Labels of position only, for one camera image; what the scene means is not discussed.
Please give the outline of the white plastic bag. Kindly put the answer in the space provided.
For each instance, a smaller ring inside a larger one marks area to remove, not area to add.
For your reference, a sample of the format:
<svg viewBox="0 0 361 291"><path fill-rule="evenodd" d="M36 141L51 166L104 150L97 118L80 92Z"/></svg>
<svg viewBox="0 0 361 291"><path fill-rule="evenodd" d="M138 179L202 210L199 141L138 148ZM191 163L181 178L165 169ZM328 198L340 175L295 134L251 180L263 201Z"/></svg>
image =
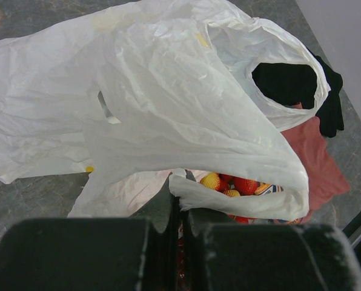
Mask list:
<svg viewBox="0 0 361 291"><path fill-rule="evenodd" d="M267 98L261 63L310 66L314 108ZM83 172L103 195L139 172L172 170L184 210L294 220L308 175L283 137L312 118L329 85L292 34L228 1L139 1L0 41L0 181ZM231 198L211 172L257 181Z"/></svg>

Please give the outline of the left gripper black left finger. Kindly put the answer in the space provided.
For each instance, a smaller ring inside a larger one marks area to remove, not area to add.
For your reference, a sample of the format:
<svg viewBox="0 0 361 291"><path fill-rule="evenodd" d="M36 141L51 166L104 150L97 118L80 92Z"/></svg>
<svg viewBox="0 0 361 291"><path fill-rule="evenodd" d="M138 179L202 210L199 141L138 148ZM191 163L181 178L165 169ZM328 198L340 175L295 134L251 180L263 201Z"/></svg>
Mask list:
<svg viewBox="0 0 361 291"><path fill-rule="evenodd" d="M0 242L0 290L175 290L177 199L167 182L128 218L39 218Z"/></svg>

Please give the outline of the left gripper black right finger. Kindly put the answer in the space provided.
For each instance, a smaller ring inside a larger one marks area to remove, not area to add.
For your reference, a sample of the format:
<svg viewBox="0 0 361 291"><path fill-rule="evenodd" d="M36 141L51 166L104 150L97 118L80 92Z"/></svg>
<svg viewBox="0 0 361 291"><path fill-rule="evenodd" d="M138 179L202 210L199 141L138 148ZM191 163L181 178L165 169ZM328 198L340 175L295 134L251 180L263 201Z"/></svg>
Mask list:
<svg viewBox="0 0 361 291"><path fill-rule="evenodd" d="M240 224L211 209L182 215L191 290L361 290L345 234L320 224Z"/></svg>

